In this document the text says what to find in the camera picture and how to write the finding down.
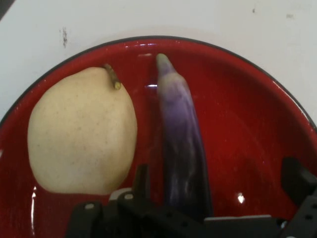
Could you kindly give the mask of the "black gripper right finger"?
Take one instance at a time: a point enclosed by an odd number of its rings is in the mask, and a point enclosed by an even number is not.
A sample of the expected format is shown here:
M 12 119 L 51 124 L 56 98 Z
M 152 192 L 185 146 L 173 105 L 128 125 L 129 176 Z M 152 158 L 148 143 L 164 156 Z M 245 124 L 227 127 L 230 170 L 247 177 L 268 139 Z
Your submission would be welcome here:
M 298 206 L 287 223 L 282 238 L 315 238 L 317 236 L 317 177 L 295 158 L 284 158 L 281 185 Z

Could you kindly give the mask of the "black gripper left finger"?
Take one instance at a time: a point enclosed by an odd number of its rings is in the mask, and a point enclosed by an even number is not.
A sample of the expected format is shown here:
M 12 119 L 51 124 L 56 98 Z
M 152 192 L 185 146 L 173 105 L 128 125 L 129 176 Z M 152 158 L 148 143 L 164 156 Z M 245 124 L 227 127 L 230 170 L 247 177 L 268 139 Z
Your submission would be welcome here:
M 137 167 L 131 191 L 107 205 L 80 203 L 72 211 L 67 238 L 201 238 L 203 225 L 150 200 L 147 165 Z

